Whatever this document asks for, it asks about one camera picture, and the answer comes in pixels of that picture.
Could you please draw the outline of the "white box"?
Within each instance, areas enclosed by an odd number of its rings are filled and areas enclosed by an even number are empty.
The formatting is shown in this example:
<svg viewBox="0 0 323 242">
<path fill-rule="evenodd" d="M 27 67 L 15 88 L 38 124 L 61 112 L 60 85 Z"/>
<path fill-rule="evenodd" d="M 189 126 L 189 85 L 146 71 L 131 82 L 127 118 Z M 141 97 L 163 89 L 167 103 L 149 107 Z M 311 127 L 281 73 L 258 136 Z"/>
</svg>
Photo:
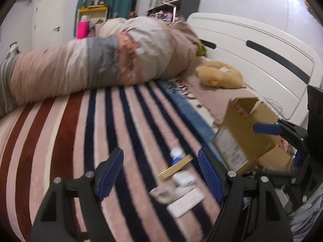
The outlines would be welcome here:
<svg viewBox="0 0 323 242">
<path fill-rule="evenodd" d="M 166 208 L 173 218 L 178 219 L 199 204 L 204 198 L 205 195 L 196 187 Z"/>
</svg>

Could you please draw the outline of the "gold rectangular box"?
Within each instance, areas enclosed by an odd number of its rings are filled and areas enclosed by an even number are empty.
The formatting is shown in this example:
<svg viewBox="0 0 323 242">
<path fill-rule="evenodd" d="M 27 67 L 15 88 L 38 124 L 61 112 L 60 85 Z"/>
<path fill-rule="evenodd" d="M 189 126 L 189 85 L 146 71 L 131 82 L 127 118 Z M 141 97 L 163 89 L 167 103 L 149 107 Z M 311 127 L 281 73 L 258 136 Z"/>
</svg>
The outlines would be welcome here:
<svg viewBox="0 0 323 242">
<path fill-rule="evenodd" d="M 158 176 L 162 180 L 166 180 L 169 177 L 173 176 L 174 174 L 178 173 L 180 170 L 182 170 L 186 165 L 191 163 L 193 161 L 193 157 L 191 155 L 187 155 L 171 167 L 167 168 L 166 170 L 162 171 Z"/>
</svg>

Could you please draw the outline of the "cardboard box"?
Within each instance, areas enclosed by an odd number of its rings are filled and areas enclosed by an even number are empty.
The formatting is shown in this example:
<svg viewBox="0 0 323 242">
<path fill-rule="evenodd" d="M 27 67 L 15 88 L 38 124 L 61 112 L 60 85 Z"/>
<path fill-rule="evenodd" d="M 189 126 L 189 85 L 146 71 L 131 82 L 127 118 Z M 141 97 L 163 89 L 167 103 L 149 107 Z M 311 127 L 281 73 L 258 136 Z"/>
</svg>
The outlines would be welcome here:
<svg viewBox="0 0 323 242">
<path fill-rule="evenodd" d="M 255 166 L 288 172 L 292 157 L 279 145 L 282 137 L 254 132 L 256 123 L 274 124 L 278 117 L 258 98 L 229 101 L 213 144 L 229 170 L 239 175 Z"/>
</svg>

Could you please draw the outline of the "white bed headboard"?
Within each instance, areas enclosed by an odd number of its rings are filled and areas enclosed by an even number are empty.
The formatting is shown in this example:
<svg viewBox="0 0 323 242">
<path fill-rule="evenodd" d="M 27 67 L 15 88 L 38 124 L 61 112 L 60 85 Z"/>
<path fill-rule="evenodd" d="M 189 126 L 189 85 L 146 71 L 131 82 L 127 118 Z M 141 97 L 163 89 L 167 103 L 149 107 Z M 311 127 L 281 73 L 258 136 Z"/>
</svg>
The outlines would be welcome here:
<svg viewBox="0 0 323 242">
<path fill-rule="evenodd" d="M 275 27 L 238 16 L 193 13 L 187 22 L 209 59 L 236 68 L 283 119 L 297 125 L 305 121 L 307 87 L 319 87 L 322 80 L 315 50 Z"/>
</svg>

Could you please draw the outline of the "tan plush toy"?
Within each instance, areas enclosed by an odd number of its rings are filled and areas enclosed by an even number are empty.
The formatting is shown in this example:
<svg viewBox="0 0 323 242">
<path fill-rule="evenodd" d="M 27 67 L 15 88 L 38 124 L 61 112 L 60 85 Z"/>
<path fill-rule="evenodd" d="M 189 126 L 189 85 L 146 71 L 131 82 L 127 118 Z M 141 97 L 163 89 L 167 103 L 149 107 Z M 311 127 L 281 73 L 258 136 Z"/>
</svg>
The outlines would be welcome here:
<svg viewBox="0 0 323 242">
<path fill-rule="evenodd" d="M 240 89 L 244 87 L 241 73 L 234 67 L 218 61 L 207 61 L 195 69 L 200 82 L 209 87 Z"/>
</svg>

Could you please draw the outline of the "rolled pink grey duvet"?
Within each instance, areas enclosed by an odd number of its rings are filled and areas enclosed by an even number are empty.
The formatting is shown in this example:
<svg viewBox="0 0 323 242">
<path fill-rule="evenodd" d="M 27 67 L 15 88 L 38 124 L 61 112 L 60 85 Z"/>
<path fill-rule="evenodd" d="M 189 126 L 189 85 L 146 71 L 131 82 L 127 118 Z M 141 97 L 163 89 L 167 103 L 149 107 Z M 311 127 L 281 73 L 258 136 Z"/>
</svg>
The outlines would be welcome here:
<svg viewBox="0 0 323 242">
<path fill-rule="evenodd" d="M 1 64 L 1 116 L 86 89 L 172 79 L 195 61 L 199 46 L 185 21 L 168 25 L 139 16 L 103 37 L 8 56 Z"/>
</svg>

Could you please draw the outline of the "pink bottle on cabinet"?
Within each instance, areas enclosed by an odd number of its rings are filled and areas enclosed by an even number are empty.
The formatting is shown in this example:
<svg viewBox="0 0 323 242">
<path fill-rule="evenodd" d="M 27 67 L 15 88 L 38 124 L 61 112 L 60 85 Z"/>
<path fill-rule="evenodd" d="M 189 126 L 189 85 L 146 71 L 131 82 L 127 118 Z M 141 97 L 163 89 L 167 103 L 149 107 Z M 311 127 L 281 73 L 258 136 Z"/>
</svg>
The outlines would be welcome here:
<svg viewBox="0 0 323 242">
<path fill-rule="evenodd" d="M 90 28 L 89 17 L 87 15 L 81 16 L 81 20 L 77 24 L 76 38 L 77 39 L 86 38 L 89 34 L 89 28 Z"/>
</svg>

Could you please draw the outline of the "white door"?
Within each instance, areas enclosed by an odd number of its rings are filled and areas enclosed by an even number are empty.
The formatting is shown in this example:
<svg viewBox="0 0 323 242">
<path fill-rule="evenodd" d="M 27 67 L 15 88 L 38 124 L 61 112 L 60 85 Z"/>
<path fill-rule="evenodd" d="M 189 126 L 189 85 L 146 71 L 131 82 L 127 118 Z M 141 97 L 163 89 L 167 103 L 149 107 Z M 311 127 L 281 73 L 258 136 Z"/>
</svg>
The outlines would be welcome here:
<svg viewBox="0 0 323 242">
<path fill-rule="evenodd" d="M 32 50 L 53 48 L 63 43 L 65 0 L 39 0 L 33 15 Z"/>
</svg>

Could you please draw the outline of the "yellow white cabinet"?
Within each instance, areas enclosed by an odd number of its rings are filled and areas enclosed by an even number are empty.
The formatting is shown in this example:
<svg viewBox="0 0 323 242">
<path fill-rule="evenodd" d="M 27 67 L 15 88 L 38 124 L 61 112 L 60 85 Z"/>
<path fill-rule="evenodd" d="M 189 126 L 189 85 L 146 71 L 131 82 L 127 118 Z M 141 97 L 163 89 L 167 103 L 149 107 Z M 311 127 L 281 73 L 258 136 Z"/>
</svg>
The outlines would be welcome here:
<svg viewBox="0 0 323 242">
<path fill-rule="evenodd" d="M 78 9 L 77 22 L 82 20 L 82 17 L 85 16 L 85 21 L 89 21 L 91 24 L 96 24 L 100 22 L 105 22 L 108 18 L 109 5 L 102 6 L 90 6 L 82 9 Z"/>
</svg>

